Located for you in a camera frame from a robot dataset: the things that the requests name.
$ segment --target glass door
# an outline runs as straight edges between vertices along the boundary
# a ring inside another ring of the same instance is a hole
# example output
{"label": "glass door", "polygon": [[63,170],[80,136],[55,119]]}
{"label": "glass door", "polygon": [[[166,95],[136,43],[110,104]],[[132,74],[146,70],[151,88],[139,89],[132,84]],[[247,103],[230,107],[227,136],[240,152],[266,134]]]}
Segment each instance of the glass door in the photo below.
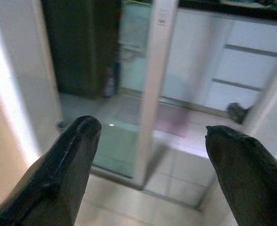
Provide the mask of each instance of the glass door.
{"label": "glass door", "polygon": [[42,1],[64,128],[102,124],[94,170],[142,186],[176,0]]}

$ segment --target cabinet drawer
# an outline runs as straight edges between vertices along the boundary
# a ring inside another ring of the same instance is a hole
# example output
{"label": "cabinet drawer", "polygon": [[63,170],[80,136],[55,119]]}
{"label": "cabinet drawer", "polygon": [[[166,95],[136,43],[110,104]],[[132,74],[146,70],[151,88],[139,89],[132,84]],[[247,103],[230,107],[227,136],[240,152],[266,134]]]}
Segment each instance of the cabinet drawer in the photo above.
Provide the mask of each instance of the cabinet drawer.
{"label": "cabinet drawer", "polygon": [[225,49],[215,78],[264,88],[277,66],[277,57]]}
{"label": "cabinet drawer", "polygon": [[277,26],[235,21],[228,44],[277,52]]}
{"label": "cabinet drawer", "polygon": [[205,106],[225,111],[230,103],[248,108],[255,104],[261,92],[213,82]]}

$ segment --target dark object on floor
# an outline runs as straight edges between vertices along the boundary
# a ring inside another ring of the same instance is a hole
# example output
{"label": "dark object on floor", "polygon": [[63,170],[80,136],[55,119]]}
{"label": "dark object on floor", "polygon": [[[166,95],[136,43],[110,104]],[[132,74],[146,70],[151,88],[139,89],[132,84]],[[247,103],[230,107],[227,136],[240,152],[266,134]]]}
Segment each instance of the dark object on floor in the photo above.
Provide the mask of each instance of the dark object on floor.
{"label": "dark object on floor", "polygon": [[73,226],[100,132],[91,116],[66,128],[0,205],[0,226]]}
{"label": "dark object on floor", "polygon": [[251,108],[252,107],[244,109],[239,103],[231,103],[227,107],[227,112],[231,120],[238,124],[242,124]]}
{"label": "dark object on floor", "polygon": [[277,160],[255,138],[208,126],[206,149],[239,226],[277,226]]}

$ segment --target tiled floor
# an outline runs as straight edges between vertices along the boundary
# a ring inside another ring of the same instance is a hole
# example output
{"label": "tiled floor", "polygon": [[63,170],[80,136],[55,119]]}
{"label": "tiled floor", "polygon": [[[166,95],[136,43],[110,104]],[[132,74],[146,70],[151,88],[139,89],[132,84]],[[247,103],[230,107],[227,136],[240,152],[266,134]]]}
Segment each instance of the tiled floor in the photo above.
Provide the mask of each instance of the tiled floor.
{"label": "tiled floor", "polygon": [[[92,101],[65,94],[60,98],[66,119],[91,114],[101,120],[103,133],[94,163],[131,176],[139,132],[140,99],[120,95]],[[147,192],[198,206],[214,176],[204,142],[207,125],[239,129],[226,118],[171,105],[160,106],[146,179]]]}
{"label": "tiled floor", "polygon": [[90,175],[76,226],[200,226],[201,212]]}

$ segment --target black countertop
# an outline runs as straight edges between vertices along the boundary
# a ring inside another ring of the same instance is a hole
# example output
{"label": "black countertop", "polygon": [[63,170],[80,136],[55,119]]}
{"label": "black countertop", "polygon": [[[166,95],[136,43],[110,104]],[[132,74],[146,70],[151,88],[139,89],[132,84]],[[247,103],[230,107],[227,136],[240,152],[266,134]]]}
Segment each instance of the black countertop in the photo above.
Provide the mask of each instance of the black countertop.
{"label": "black countertop", "polygon": [[277,9],[273,8],[249,8],[209,0],[179,0],[179,7],[277,21]]}

